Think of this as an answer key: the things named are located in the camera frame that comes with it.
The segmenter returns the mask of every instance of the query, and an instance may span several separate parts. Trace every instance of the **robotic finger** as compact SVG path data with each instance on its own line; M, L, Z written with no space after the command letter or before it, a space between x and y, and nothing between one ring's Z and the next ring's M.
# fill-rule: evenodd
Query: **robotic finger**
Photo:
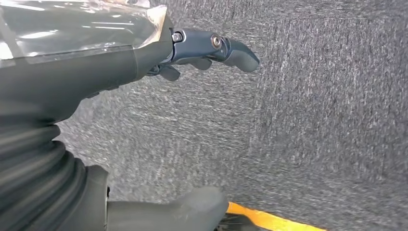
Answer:
M149 76L161 75L175 81L180 72L175 64L190 64L199 70L207 70L213 61L235 66L244 72L253 72L259 66L257 56L242 42L222 37L216 33L193 29L171 29L173 51L156 65Z

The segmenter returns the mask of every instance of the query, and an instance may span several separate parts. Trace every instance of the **transparent plastic sheet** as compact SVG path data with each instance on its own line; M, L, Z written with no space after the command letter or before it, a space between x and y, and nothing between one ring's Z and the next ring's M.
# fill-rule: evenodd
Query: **transparent plastic sheet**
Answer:
M0 68L134 50L160 39L148 0L0 0Z

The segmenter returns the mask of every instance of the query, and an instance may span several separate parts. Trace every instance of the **metal screw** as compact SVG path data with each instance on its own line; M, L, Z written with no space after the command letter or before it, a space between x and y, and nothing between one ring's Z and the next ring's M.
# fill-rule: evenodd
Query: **metal screw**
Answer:
M217 50L221 48L221 38L219 37L219 35L213 34L211 36L211 44Z
M181 42L183 40L183 35L179 32L176 32L171 35L171 39L173 42Z

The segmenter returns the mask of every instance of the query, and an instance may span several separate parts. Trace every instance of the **yellow tape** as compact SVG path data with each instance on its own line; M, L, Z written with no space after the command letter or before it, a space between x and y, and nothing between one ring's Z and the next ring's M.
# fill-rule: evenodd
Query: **yellow tape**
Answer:
M325 231L310 225L283 219L266 212L245 208L233 202L229 203L227 213L244 215L248 217L254 225L271 231Z

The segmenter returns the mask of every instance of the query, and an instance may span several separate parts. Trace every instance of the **black plastic part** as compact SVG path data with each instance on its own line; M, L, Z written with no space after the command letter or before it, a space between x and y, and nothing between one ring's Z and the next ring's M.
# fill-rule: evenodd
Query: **black plastic part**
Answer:
M189 63L191 59L204 58L218 51L211 45L213 32L178 28L174 32L181 33L183 41L174 43L172 64Z
M74 211L65 218L58 231L106 230L106 189L108 172L100 166L87 167L87 182Z
M136 69L132 50L1 68L0 123L62 121L84 98L133 81Z
M228 200L218 188L204 187L167 205L108 202L108 231L212 231Z

